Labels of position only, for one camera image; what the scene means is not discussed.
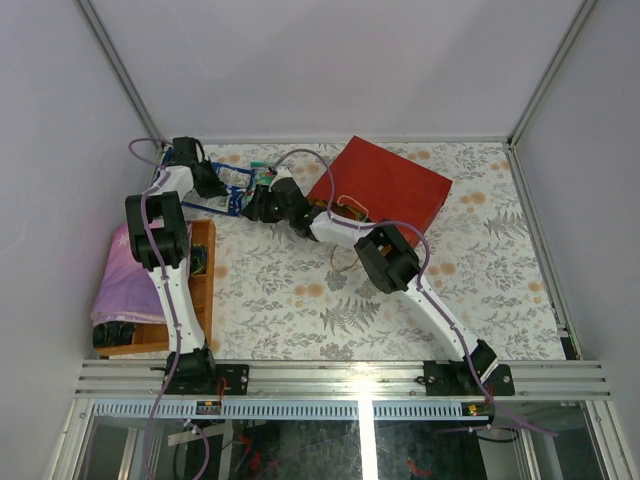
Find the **blue chips bag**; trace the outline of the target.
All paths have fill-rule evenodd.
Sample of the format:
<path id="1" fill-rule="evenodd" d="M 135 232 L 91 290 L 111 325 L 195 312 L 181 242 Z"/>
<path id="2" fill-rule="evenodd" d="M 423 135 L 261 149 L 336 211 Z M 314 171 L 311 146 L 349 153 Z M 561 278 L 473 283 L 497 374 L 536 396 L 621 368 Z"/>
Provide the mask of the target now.
<path id="1" fill-rule="evenodd" d="M 166 165 L 151 186 L 158 188 L 158 194 L 176 191 L 183 207 L 237 217 L 253 179 L 252 170 L 202 161 Z"/>

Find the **green Fox's candy bag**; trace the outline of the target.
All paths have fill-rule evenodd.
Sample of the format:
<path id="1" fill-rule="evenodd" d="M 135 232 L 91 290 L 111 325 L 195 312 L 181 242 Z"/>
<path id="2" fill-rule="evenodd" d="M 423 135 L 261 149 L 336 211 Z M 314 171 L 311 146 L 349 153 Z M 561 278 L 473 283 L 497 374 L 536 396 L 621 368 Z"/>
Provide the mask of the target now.
<path id="1" fill-rule="evenodd" d="M 251 200 L 256 195 L 268 193 L 271 183 L 277 175 L 275 167 L 267 162 L 251 163 L 252 177 L 245 199 Z"/>

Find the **red paper bag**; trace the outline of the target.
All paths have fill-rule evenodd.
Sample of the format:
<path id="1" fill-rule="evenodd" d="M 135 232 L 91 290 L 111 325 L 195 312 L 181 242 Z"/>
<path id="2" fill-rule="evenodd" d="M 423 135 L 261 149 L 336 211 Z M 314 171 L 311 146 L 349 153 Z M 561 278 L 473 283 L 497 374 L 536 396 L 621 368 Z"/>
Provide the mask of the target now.
<path id="1" fill-rule="evenodd" d="M 359 137 L 352 138 L 307 194 L 314 204 L 352 206 L 371 222 L 399 221 L 416 247 L 444 205 L 452 181 Z"/>

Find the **orange candy bag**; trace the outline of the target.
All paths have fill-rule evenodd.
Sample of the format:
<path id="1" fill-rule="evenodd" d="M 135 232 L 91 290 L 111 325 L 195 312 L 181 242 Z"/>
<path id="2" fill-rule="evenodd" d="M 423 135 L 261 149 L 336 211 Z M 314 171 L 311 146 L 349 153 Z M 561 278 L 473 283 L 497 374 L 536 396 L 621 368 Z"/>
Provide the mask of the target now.
<path id="1" fill-rule="evenodd" d="M 305 214 L 307 218 L 314 218 L 327 210 L 328 201 L 317 198 L 309 199 L 310 209 Z M 331 212 L 341 217 L 357 222 L 369 222 L 368 210 L 364 206 L 352 206 L 348 203 L 334 202 L 331 204 Z"/>

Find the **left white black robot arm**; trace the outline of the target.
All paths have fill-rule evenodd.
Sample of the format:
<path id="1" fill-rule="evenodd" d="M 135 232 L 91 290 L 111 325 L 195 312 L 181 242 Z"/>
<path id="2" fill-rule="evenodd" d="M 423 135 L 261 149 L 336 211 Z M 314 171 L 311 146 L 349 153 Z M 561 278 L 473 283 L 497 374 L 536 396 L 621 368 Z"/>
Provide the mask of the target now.
<path id="1" fill-rule="evenodd" d="M 182 201 L 194 191 L 205 198 L 227 194 L 200 140 L 176 137 L 167 164 L 143 193 L 125 200 L 130 247 L 158 294 L 168 332 L 163 391 L 208 394 L 219 371 L 200 326 L 188 285 L 191 240 Z"/>

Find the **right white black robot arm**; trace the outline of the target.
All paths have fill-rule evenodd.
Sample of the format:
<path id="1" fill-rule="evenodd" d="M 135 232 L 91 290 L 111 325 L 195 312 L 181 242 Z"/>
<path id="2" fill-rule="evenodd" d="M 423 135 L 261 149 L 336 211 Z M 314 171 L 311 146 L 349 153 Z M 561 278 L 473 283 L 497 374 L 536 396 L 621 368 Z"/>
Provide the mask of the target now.
<path id="1" fill-rule="evenodd" d="M 438 297 L 426 279 L 426 265 L 401 232 L 400 221 L 358 222 L 311 204 L 290 176 L 277 175 L 259 185 L 242 215 L 251 221 L 285 221 L 300 237 L 353 250 L 369 280 L 384 294 L 397 294 L 434 329 L 454 365 L 458 387 L 467 394 L 485 392 L 499 361 L 494 350 L 467 328 Z"/>

